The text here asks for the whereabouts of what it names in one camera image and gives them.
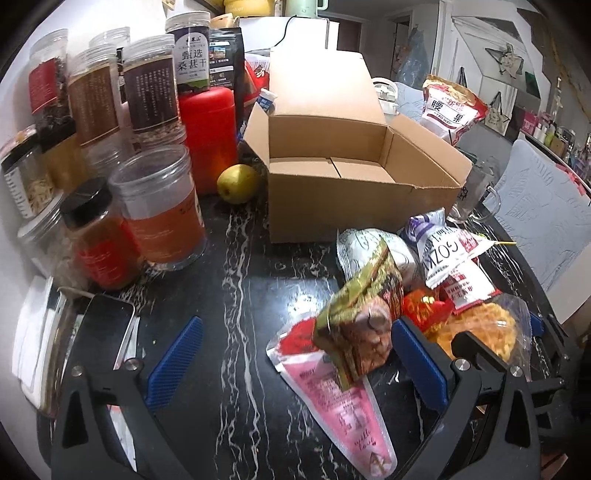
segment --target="fried snack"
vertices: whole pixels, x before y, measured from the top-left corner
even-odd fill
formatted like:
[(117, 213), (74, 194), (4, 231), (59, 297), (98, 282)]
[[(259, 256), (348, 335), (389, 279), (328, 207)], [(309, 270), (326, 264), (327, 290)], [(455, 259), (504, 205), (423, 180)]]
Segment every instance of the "fried snack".
[(496, 303), (473, 307), (459, 315), (451, 315), (425, 332), (428, 340), (438, 343), (451, 359), (452, 340), (460, 332), (472, 332), (481, 342), (508, 362), (517, 341), (515, 319)]

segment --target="red label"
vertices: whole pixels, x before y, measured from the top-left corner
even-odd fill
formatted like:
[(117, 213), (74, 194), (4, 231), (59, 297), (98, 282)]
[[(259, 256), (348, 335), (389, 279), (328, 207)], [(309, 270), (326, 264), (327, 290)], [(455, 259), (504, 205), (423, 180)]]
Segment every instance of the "red label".
[(111, 240), (87, 250), (78, 250), (78, 257), (92, 279), (102, 287), (116, 284), (127, 274), (128, 263)]
[(29, 74), (29, 97), (31, 111), (37, 113), (48, 103), (57, 99), (56, 62), (47, 60)]

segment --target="marble surface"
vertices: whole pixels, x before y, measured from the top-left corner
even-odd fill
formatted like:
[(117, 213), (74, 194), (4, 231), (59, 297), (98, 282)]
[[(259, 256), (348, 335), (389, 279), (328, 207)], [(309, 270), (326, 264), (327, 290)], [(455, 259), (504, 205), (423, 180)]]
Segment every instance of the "marble surface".
[[(321, 309), (343, 284), (335, 244), (271, 245), (263, 200), (233, 209), (205, 199), (202, 211), (209, 234), (204, 255), (183, 271), (147, 274), (121, 294), (141, 314), (145, 371), (192, 316), (203, 319), (203, 346), (171, 403), (157, 413), (173, 449), (195, 478), (361, 478), (265, 353), (285, 322)], [(494, 220), (466, 227), (507, 239)], [(515, 247), (493, 247), (481, 260), (501, 290), (517, 293), (534, 313), (549, 314)], [(532, 368), (532, 375), (544, 376), (543, 370)], [(436, 414), (422, 404), (395, 354), (369, 380), (399, 469)]]

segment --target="power cord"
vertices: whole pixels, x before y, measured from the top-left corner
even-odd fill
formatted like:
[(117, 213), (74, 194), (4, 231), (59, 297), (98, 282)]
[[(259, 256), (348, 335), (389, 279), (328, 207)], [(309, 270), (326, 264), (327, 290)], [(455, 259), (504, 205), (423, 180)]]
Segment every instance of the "power cord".
[(292, 17), (290, 17), (290, 19), (287, 21), (287, 23), (285, 24), (285, 30), (283, 32), (283, 36), (281, 37), (281, 40), (278, 41), (275, 45), (272, 46), (272, 48), (275, 48), (277, 45), (279, 45), (282, 41), (285, 40), (285, 36), (287, 35), (287, 27), (289, 26), (290, 22), (297, 17), (297, 15), (293, 15)]

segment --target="glass cup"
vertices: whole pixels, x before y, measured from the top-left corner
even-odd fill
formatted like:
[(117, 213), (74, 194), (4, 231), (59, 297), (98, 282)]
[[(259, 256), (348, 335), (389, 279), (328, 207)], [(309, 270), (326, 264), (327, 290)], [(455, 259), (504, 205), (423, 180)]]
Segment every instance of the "glass cup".
[[(456, 204), (452, 207), (447, 220), (453, 223), (464, 223), (469, 218), (472, 218), (481, 222), (488, 220), (499, 213), (499, 210), (501, 209), (501, 197), (490, 185), (493, 178), (494, 174), (490, 167), (474, 163), (472, 170), (466, 179), (466, 184), (460, 190), (456, 199)], [(474, 214), (474, 209), (480, 203), (486, 192), (489, 192), (495, 198), (496, 205), (490, 214), (480, 217)]]

